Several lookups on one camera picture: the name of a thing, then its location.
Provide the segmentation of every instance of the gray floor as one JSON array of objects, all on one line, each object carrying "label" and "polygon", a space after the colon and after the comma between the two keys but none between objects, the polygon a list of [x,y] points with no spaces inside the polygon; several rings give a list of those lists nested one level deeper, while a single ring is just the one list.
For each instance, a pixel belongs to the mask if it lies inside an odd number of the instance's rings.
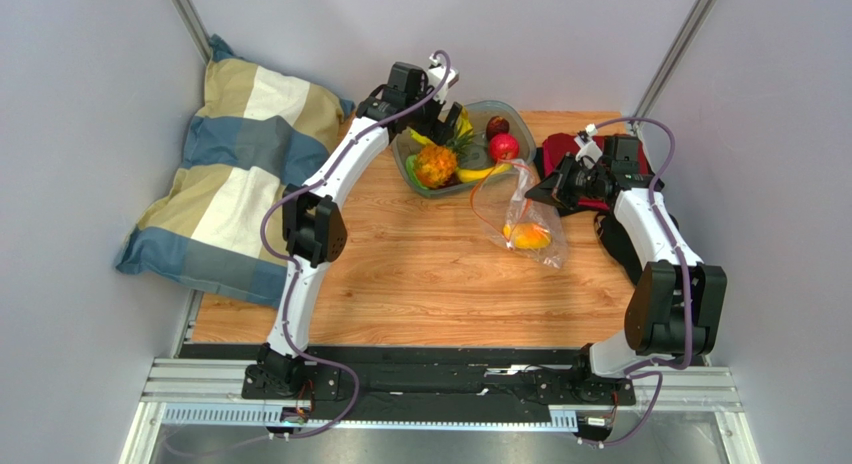
[{"label": "gray floor", "polygon": [[[637,416],[619,415],[616,433],[630,430]],[[224,426],[167,427],[174,449],[206,452],[265,433],[263,429]],[[728,462],[712,413],[655,413],[628,443],[604,450],[577,445],[573,435],[552,433],[331,430],[313,438],[263,441],[213,457],[187,459],[162,447],[154,464],[299,463],[683,463]]]}]

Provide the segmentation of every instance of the red apple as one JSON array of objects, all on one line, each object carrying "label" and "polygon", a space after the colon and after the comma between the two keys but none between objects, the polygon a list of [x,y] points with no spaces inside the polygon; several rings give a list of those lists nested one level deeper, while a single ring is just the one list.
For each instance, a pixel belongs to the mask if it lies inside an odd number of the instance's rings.
[{"label": "red apple", "polygon": [[485,139],[491,142],[491,139],[494,139],[497,134],[506,134],[507,132],[509,132],[509,121],[500,116],[494,116],[485,126]]},{"label": "red apple", "polygon": [[488,153],[495,162],[514,159],[520,152],[521,146],[511,134],[497,134],[488,145]]}]

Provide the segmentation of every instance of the clear plastic bag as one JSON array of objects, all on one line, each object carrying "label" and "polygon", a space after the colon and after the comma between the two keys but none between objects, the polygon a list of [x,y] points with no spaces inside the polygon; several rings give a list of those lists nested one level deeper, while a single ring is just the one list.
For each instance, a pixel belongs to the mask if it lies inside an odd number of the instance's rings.
[{"label": "clear plastic bag", "polygon": [[536,184],[538,175],[524,161],[502,161],[473,188],[470,206],[491,242],[560,269],[568,243],[559,214],[524,197]]}]

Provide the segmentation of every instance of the wooden surface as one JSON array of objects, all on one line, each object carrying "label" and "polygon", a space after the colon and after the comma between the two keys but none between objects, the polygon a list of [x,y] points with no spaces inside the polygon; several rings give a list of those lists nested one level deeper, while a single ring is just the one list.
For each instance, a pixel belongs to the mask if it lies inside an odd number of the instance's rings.
[{"label": "wooden surface", "polygon": [[[521,114],[538,145],[618,116]],[[598,243],[591,212],[562,219],[568,261],[545,267],[490,243],[468,193],[415,194],[388,149],[355,185],[343,215],[349,241],[322,285],[312,343],[578,347],[622,327],[633,287]],[[205,295],[193,340],[264,342],[275,314]]]}]

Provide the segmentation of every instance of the banana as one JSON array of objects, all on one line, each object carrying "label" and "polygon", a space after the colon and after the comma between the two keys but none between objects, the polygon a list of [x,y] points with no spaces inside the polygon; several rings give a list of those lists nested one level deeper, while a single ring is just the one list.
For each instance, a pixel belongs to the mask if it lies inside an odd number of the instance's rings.
[{"label": "banana", "polygon": [[487,169],[479,169],[476,171],[474,171],[473,169],[456,169],[456,175],[462,182],[473,182],[478,181],[480,179],[485,179],[485,177],[488,176],[489,173],[493,176],[495,174],[500,174],[501,172],[506,172],[511,167],[511,164],[500,164],[496,167],[489,167]]}]

